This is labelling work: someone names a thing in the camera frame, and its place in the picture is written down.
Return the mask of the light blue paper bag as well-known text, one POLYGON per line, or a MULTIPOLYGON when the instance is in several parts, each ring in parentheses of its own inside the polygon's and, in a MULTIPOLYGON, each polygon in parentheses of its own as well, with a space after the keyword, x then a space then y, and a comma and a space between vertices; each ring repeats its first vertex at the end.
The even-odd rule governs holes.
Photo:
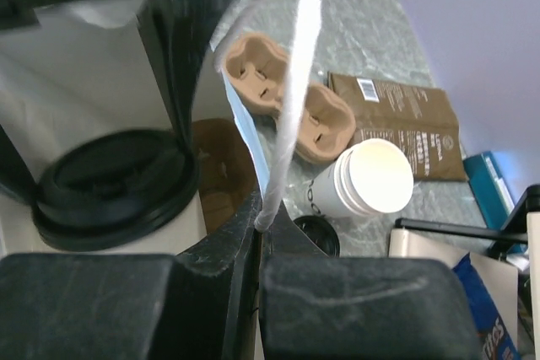
MULTIPOLYGON (((38 23, 1 29, 1 252, 20 249, 43 172, 71 150, 135 129, 175 135, 148 52, 157 49, 148 0, 83 0, 38 8, 38 23)), ((220 69, 245 21, 265 0, 249 0, 199 78, 220 69)), ((291 79, 307 76, 321 29, 321 0, 299 0, 291 79)))

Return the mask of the separated brown cup carrier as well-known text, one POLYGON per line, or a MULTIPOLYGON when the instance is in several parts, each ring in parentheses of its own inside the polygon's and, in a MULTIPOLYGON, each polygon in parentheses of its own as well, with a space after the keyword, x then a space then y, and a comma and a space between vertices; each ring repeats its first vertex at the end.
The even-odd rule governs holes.
POLYGON ((250 152, 234 122, 222 118, 193 123, 201 178, 199 196, 209 234, 231 219, 256 186, 250 152))

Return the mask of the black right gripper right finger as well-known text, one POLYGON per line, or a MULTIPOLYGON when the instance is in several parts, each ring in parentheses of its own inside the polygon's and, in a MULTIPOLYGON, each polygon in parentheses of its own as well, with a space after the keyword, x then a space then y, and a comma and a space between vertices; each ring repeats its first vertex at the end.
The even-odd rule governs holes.
POLYGON ((262 236, 268 359, 478 359, 455 273, 431 259, 330 257, 281 209, 262 236))

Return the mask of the single white paper cup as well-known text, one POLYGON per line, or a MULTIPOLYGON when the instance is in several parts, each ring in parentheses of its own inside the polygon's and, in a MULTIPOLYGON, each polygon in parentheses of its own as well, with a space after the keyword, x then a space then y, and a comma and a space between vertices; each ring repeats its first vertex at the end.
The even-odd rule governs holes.
POLYGON ((198 192, 43 194, 21 225, 20 249, 40 253, 179 254, 206 235, 198 192))

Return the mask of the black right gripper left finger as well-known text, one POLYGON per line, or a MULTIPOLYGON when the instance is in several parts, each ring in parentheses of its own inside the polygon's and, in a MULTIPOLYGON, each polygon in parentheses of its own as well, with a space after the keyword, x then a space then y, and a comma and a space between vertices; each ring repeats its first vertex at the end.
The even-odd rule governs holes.
POLYGON ((7 256, 2 358, 253 358, 260 205, 179 255, 7 256))

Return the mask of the white paper cup stack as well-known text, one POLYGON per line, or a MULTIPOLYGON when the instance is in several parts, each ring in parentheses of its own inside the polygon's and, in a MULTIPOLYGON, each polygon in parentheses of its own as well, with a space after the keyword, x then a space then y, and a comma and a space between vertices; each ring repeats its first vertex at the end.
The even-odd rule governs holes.
POLYGON ((353 145, 311 180, 305 200, 327 218, 372 217, 401 211, 414 180, 408 159, 392 142, 372 138, 353 145))

